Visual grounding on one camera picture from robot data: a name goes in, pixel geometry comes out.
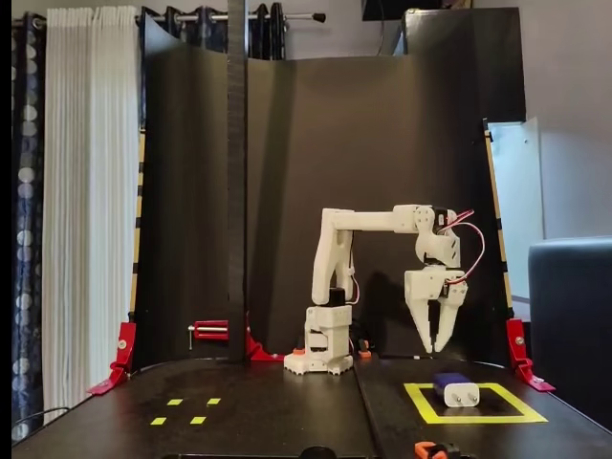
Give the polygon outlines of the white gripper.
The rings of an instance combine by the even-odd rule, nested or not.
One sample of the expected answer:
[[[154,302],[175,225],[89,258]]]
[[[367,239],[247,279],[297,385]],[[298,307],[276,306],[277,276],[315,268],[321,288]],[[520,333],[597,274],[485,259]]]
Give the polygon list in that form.
[[[439,353],[452,337],[458,310],[468,291],[468,284],[464,281],[456,284],[448,282],[463,275],[462,271],[447,270],[445,267],[426,267],[404,273],[406,305],[428,354],[433,352],[428,301],[438,299],[440,303],[438,332],[434,341],[434,351]]]

